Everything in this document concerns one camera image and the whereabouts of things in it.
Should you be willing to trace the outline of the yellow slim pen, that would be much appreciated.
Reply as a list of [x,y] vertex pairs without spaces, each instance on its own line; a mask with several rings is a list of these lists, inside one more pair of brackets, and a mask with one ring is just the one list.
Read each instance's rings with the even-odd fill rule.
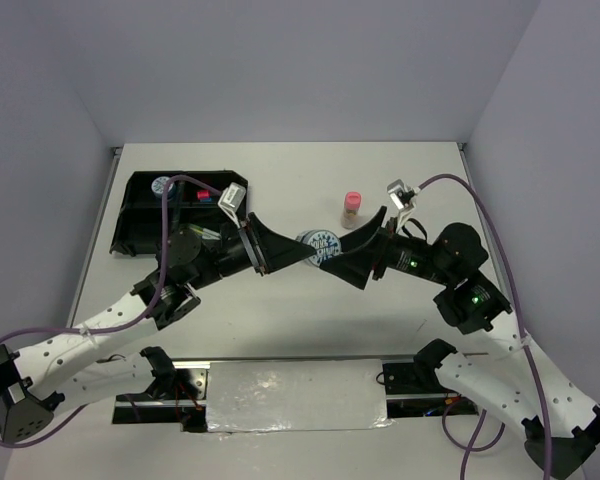
[[202,228],[196,225],[192,225],[191,229],[198,235],[200,235],[204,239],[219,239],[220,234],[218,232]]

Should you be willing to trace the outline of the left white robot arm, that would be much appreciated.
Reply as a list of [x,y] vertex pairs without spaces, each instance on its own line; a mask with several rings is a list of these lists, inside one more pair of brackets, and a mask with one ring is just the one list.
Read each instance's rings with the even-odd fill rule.
[[8,347],[9,335],[0,338],[0,446],[36,445],[56,416],[135,387],[155,399],[169,396],[178,374],[163,349],[145,347],[122,359],[116,353],[191,313],[201,303],[198,290],[249,268],[264,276],[314,252],[255,214],[219,241],[179,227],[163,238],[157,269],[99,314],[17,350]]

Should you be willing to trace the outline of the blue patterned round tin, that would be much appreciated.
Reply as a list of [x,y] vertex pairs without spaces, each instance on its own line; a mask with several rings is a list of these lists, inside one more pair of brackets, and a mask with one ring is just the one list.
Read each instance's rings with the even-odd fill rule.
[[152,180],[150,188],[152,194],[159,200],[163,197],[170,199],[172,196],[173,185],[168,185],[170,178],[168,176],[159,176]]

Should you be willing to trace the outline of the pink capped small bottle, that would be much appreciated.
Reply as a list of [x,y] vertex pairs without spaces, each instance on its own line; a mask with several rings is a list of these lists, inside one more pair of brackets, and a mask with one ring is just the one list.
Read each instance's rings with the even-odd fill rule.
[[352,230],[357,226],[361,203],[362,196],[359,192],[350,191],[345,194],[341,214],[341,226],[344,229]]

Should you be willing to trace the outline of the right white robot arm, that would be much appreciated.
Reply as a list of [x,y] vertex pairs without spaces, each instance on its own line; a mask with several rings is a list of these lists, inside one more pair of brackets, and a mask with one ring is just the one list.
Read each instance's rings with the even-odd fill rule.
[[321,270],[356,288],[389,269],[442,286],[434,303],[442,319],[494,362],[489,372],[459,349],[435,339],[414,357],[416,383],[453,390],[518,435],[531,460],[554,479],[578,470],[600,444],[600,403],[571,382],[518,325],[514,308],[480,271],[488,260],[477,231],[447,225],[433,243],[399,234],[396,219],[378,213],[345,235],[343,253]]

